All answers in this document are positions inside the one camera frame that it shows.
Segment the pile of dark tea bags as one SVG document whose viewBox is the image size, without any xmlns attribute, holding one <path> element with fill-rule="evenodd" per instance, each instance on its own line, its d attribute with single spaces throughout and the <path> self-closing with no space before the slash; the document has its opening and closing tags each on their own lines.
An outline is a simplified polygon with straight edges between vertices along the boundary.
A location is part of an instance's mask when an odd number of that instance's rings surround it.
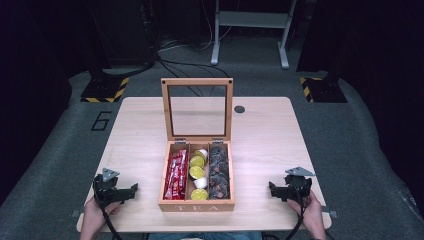
<svg viewBox="0 0 424 240">
<path fill-rule="evenodd" d="M 211 149 L 209 160 L 209 198 L 229 199 L 229 159 L 224 145 Z"/>
</svg>

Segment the white metal stand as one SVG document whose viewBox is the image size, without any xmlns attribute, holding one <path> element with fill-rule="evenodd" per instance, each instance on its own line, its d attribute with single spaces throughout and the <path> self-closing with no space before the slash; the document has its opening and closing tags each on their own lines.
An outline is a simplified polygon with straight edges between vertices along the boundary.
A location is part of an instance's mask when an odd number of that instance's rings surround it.
<svg viewBox="0 0 424 240">
<path fill-rule="evenodd" d="M 283 29 L 283 36 L 277 43 L 281 67 L 289 68 L 286 43 L 289 36 L 294 11 L 298 0 L 289 0 L 287 13 L 262 13 L 262 12 L 240 12 L 224 11 L 220 9 L 220 0 L 215 0 L 215 26 L 214 45 L 211 56 L 211 64 L 217 65 L 220 51 L 220 28 L 225 27 L 251 27 L 251 28 L 274 28 Z"/>
</svg>

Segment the row of red packets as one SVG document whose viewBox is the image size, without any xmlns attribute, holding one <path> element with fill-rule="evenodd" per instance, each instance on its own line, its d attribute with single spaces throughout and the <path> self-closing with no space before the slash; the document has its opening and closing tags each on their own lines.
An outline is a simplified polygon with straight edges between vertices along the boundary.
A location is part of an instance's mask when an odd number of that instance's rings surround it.
<svg viewBox="0 0 424 240">
<path fill-rule="evenodd" d="M 183 200 L 186 190 L 187 150 L 170 155 L 165 181 L 165 200 Z"/>
</svg>

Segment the person's left hand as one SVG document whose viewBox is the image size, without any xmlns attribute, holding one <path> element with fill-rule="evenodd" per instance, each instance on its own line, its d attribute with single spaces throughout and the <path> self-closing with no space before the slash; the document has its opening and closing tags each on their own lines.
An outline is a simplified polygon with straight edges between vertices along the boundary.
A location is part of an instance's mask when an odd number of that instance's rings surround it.
<svg viewBox="0 0 424 240">
<path fill-rule="evenodd" d="M 119 212 L 120 203 L 114 202 L 105 207 L 107 214 L 115 215 Z M 98 206 L 96 200 L 91 198 L 84 207 L 83 224 L 81 231 L 84 233 L 96 232 L 105 224 L 103 211 Z"/>
</svg>

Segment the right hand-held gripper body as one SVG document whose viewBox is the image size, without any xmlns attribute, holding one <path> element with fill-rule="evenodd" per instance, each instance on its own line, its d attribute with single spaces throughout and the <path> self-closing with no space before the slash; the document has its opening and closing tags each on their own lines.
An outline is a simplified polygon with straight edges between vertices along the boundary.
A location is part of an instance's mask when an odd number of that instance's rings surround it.
<svg viewBox="0 0 424 240">
<path fill-rule="evenodd" d="M 303 168 L 295 167 L 286 170 L 287 176 L 284 178 L 287 185 L 286 196 L 291 200 L 300 201 L 310 194 L 314 173 Z"/>
</svg>

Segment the wooden box with glass lid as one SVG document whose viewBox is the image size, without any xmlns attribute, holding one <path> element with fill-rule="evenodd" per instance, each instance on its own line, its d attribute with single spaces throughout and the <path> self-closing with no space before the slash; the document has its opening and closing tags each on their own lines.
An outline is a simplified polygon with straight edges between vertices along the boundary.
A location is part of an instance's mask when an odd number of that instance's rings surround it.
<svg viewBox="0 0 424 240">
<path fill-rule="evenodd" d="M 167 150 L 158 205 L 164 212 L 223 212 L 235 206 L 231 152 L 233 80 L 231 78 L 163 78 L 163 108 L 167 131 Z M 192 200 L 195 189 L 189 162 L 195 150 L 208 151 L 203 167 L 208 179 L 211 149 L 224 145 L 229 159 L 229 199 Z M 171 154 L 187 150 L 186 190 L 183 200 L 165 200 L 165 181 Z"/>
</svg>

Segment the person's right hand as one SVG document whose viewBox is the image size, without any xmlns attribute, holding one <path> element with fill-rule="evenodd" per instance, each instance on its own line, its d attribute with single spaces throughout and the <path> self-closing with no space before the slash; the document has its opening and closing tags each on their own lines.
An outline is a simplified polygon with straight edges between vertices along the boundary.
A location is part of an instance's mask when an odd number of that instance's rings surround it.
<svg viewBox="0 0 424 240">
<path fill-rule="evenodd" d="M 301 210 L 300 204 L 294 200 L 288 199 L 287 203 L 298 214 L 303 214 L 303 223 L 310 232 L 325 230 L 322 218 L 322 206 L 313 191 L 310 191 L 307 207 L 304 211 Z"/>
</svg>

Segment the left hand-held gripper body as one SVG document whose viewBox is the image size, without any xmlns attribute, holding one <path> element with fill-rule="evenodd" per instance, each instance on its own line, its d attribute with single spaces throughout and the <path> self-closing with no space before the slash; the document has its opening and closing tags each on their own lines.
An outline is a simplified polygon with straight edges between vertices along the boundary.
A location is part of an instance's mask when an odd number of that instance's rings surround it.
<svg viewBox="0 0 424 240">
<path fill-rule="evenodd" d="M 119 172 L 103 168 L 102 173 L 93 179 L 94 198 L 98 204 L 110 204 L 121 198 L 129 199 L 129 195 L 125 193 L 126 189 L 116 188 L 118 175 Z"/>
</svg>

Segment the black cabinet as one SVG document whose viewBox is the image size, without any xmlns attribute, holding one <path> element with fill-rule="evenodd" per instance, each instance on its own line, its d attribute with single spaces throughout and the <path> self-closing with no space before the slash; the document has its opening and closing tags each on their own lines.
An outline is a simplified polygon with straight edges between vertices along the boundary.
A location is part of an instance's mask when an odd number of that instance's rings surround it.
<svg viewBox="0 0 424 240">
<path fill-rule="evenodd" d="M 87 0 L 111 66 L 150 68 L 158 31 L 152 0 Z"/>
</svg>

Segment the black yellow striped stand base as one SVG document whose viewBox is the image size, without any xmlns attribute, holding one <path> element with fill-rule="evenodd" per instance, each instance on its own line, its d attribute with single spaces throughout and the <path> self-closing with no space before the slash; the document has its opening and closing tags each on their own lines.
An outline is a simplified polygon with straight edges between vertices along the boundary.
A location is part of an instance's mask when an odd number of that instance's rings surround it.
<svg viewBox="0 0 424 240">
<path fill-rule="evenodd" d="M 322 78 L 301 77 L 300 83 L 306 100 L 310 103 L 346 103 L 340 86 L 337 83 L 328 83 Z"/>
<path fill-rule="evenodd" d="M 91 80 L 81 94 L 81 102 L 113 103 L 120 100 L 124 93 L 128 78 L 111 78 L 105 82 Z"/>
</svg>

